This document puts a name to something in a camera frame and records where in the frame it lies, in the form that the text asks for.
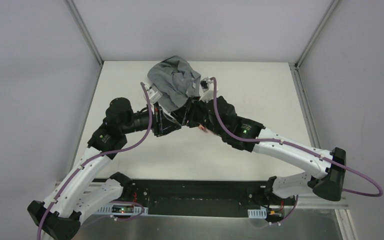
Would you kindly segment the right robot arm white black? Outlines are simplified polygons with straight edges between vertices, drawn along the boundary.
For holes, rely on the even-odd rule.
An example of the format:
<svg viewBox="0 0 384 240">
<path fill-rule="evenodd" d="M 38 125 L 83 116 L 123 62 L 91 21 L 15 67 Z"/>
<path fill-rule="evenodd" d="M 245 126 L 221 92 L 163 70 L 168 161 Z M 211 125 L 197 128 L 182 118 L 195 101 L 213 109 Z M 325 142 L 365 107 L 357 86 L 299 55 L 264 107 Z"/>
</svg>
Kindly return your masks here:
<svg viewBox="0 0 384 240">
<path fill-rule="evenodd" d="M 346 151 L 312 148 L 285 138 L 262 123 L 238 116 L 235 107 L 222 97 L 204 102 L 190 98 L 186 104 L 171 113 L 177 121 L 190 128 L 202 126 L 221 137 L 224 143 L 240 151 L 274 157 L 303 170 L 302 173 L 268 180 L 264 200 L 276 205 L 283 199 L 299 194 L 316 196 L 338 202 L 342 197 Z"/>
</svg>

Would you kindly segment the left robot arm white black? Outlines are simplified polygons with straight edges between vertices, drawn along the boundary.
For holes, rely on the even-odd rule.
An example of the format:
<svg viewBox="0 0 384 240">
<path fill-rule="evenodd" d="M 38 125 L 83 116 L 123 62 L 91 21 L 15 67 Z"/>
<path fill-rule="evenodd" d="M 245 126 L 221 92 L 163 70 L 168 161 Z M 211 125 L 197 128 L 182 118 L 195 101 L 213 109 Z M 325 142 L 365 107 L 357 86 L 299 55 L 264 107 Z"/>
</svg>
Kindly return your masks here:
<svg viewBox="0 0 384 240">
<path fill-rule="evenodd" d="M 159 137 L 181 127 L 157 103 L 148 103 L 141 111 L 133 112 L 128 99 L 113 99 L 77 165 L 48 197 L 29 204 L 27 211 L 38 226 L 36 238 L 71 240 L 101 207 L 116 199 L 129 201 L 133 195 L 128 185 L 131 179 L 120 172 L 89 194 L 84 195 L 84 191 L 118 153 L 139 146 L 150 132 Z"/>
</svg>

